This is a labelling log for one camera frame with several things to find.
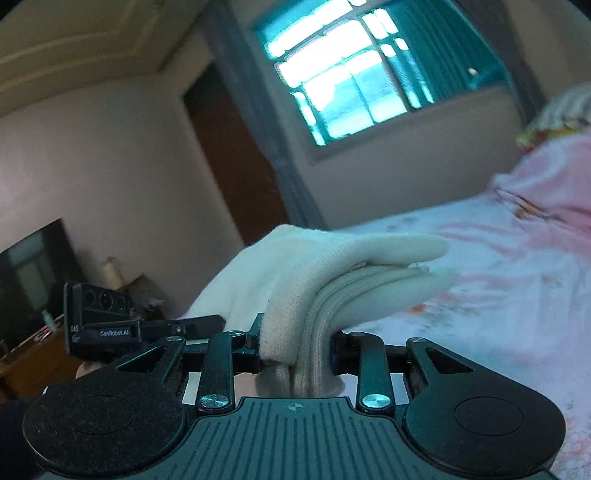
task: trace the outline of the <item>metal rivet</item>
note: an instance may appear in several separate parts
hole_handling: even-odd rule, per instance
[[[361,403],[367,408],[385,408],[390,405],[390,399],[386,395],[380,393],[372,393],[364,396]]]
[[[203,405],[205,408],[217,410],[219,408],[224,408],[226,405],[228,405],[230,403],[230,399],[225,395],[211,393],[209,395],[202,396],[199,399],[199,403]]]

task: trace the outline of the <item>wooden door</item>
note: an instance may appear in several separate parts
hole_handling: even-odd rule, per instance
[[[287,223],[273,170],[252,139],[215,66],[184,97],[205,152],[244,243]]]

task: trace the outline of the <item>camera lens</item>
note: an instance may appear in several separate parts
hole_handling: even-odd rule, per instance
[[[125,299],[123,297],[117,297],[115,300],[115,310],[122,312],[125,310]]]
[[[110,310],[113,306],[113,297],[111,297],[111,295],[109,295],[107,292],[103,292],[100,294],[99,302],[105,310]]]
[[[89,307],[95,304],[96,295],[92,290],[86,290],[84,293],[84,305]]]

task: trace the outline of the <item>television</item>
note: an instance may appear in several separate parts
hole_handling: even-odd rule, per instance
[[[0,340],[9,349],[63,313],[63,286],[86,281],[61,219],[0,253]]]

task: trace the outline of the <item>round pad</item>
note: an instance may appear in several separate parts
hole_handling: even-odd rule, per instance
[[[486,436],[508,435],[523,423],[521,410],[495,397],[470,398],[456,407],[456,420],[466,430]]]
[[[182,437],[183,408],[143,375],[88,375],[35,400],[23,432],[43,467],[71,477],[116,476],[166,455]]]
[[[430,380],[404,427],[431,460],[460,476],[521,478],[556,456],[564,418],[543,395],[489,371]]]

